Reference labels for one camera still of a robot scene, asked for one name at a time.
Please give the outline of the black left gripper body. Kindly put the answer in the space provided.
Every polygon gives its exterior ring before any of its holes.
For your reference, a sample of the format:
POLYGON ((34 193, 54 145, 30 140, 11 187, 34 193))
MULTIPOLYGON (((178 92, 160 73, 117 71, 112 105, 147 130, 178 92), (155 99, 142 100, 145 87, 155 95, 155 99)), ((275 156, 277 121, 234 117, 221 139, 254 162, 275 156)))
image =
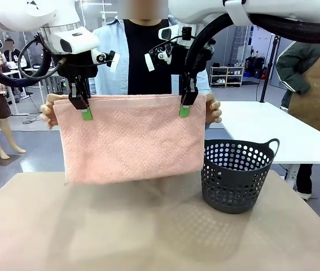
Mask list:
POLYGON ((98 68, 93 63, 91 52, 67 55, 55 54, 52 58, 55 64, 65 58, 65 62, 57 70, 57 73, 65 77, 70 83, 74 83, 78 76, 82 79, 87 79, 97 75, 98 68))

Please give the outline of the person's left hand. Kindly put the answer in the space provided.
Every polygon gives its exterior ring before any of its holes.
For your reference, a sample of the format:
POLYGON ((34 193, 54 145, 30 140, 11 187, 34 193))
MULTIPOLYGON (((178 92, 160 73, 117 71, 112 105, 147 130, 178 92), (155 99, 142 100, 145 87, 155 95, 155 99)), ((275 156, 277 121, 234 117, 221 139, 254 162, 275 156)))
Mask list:
POLYGON ((205 118, 205 129, 209 129, 210 124, 220 123, 222 121, 220 110, 220 101, 215 98, 213 93, 208 93, 206 95, 206 118, 205 118))

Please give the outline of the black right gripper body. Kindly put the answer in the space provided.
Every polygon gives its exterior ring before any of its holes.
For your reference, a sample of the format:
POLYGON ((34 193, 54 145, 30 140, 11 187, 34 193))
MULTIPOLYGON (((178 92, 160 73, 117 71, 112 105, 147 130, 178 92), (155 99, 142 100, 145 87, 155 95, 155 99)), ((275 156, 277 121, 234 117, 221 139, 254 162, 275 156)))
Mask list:
POLYGON ((207 62, 211 59, 213 53, 209 48, 203 47, 196 56, 195 60, 188 61, 189 49, 181 47, 181 81, 186 78, 195 79, 197 75, 204 71, 207 62))

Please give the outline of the person's right hand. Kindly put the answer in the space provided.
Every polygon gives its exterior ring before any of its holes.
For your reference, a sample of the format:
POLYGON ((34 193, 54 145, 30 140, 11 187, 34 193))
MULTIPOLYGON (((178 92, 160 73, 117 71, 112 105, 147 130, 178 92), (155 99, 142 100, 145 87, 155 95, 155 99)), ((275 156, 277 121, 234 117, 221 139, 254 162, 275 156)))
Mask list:
POLYGON ((47 123, 48 129, 52 129, 54 126, 58 125, 53 106, 54 102, 57 100, 68 99, 67 95, 57 95, 57 94, 48 94, 46 97, 46 102, 40 106, 40 117, 43 121, 47 123))

